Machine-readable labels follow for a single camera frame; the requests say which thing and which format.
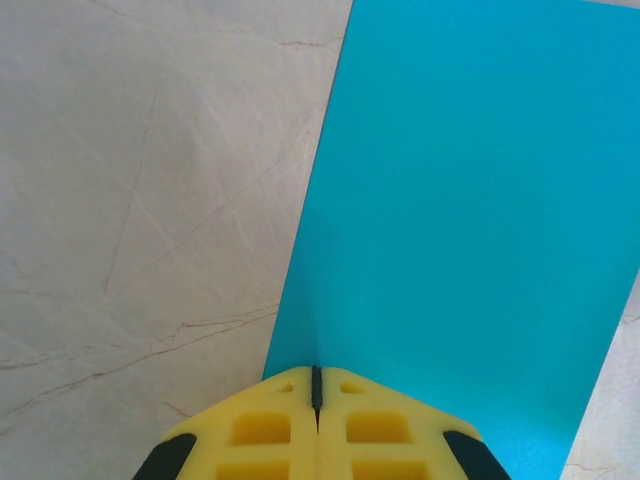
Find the square hole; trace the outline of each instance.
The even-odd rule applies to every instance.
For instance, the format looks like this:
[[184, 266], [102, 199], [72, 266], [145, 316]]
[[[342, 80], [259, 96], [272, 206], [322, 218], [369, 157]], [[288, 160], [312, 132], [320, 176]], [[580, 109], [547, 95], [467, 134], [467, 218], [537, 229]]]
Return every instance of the square hole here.
[[259, 463], [223, 464], [216, 480], [288, 480], [289, 462], [279, 460]]
[[291, 422], [284, 413], [245, 413], [233, 422], [231, 445], [290, 442]]
[[428, 480], [424, 462], [353, 460], [353, 480]]
[[411, 443], [407, 419], [396, 412], [358, 412], [347, 418], [349, 443]]

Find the black strip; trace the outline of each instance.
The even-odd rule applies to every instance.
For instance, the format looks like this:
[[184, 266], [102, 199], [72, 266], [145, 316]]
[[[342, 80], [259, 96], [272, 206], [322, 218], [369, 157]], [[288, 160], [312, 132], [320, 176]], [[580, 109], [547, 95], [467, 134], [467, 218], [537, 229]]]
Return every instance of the black strip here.
[[461, 432], [444, 432], [444, 439], [469, 480], [511, 480], [489, 448]]
[[176, 480], [195, 444], [196, 436], [190, 433], [162, 442], [151, 450], [133, 480]]
[[322, 370], [317, 365], [311, 367], [311, 406], [316, 412], [316, 429], [320, 429], [320, 409], [322, 408]]

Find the teal surface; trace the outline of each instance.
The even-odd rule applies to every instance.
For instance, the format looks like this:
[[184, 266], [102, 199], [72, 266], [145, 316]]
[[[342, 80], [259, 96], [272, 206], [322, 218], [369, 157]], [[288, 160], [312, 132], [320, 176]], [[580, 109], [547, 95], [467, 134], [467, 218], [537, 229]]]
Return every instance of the teal surface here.
[[640, 263], [640, 11], [356, 0], [266, 375], [340, 366], [558, 478]]

